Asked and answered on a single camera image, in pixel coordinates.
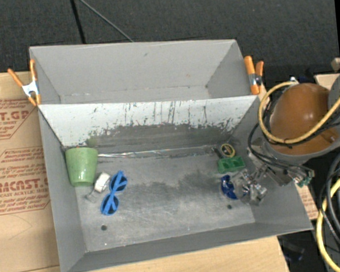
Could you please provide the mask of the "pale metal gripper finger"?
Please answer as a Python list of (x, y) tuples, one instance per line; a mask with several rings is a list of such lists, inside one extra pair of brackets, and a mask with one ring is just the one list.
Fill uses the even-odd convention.
[(260, 184), (266, 177), (266, 170), (258, 168), (253, 172), (243, 169), (235, 175), (235, 181), (241, 186)]
[(244, 198), (249, 205), (260, 205), (267, 192), (267, 188), (259, 183), (250, 184), (244, 188)]

